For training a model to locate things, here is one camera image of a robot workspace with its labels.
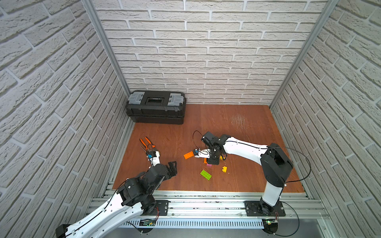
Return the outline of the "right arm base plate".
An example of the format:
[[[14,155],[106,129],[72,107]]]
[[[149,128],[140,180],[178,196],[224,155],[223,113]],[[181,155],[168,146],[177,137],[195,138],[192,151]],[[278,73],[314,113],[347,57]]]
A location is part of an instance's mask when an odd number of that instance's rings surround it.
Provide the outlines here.
[[[262,200],[245,201],[245,211],[248,217],[285,217],[283,203],[277,201],[275,206],[270,206]]]

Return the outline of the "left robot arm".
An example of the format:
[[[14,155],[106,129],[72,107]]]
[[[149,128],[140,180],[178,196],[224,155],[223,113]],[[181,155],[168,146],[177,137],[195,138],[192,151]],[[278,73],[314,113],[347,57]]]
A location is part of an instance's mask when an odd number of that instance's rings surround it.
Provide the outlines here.
[[[153,196],[163,181],[176,176],[177,162],[157,164],[148,171],[124,181],[113,196],[89,215],[71,225],[56,228],[57,238],[102,238],[123,223],[157,210]]]

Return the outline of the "long green lego brick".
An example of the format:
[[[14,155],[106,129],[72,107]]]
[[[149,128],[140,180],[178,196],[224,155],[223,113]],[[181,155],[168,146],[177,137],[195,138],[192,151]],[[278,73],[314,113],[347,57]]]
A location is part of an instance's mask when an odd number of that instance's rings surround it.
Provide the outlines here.
[[[202,170],[200,175],[203,176],[207,180],[210,180],[211,177],[212,177],[212,175],[210,173],[208,173],[207,171],[205,171],[205,170]]]

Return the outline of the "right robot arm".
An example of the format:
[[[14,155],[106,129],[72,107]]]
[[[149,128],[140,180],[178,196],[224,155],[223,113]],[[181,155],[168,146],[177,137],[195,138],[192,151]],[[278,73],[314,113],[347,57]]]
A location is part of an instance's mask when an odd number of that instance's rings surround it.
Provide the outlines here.
[[[219,165],[222,155],[231,154],[261,165],[267,183],[258,209],[261,214],[269,216],[280,204],[280,196],[294,168],[293,163],[281,147],[275,143],[271,145],[252,144],[225,134],[217,137],[210,132],[207,132],[201,140],[206,145],[206,149],[196,149],[193,151],[193,155],[206,159],[208,164]]]

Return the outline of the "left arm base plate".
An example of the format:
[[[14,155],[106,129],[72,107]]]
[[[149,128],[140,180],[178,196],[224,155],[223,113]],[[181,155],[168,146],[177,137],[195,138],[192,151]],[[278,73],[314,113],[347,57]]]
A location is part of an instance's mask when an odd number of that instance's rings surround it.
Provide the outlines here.
[[[156,203],[148,210],[143,212],[143,216],[167,216],[170,201],[157,200]]]

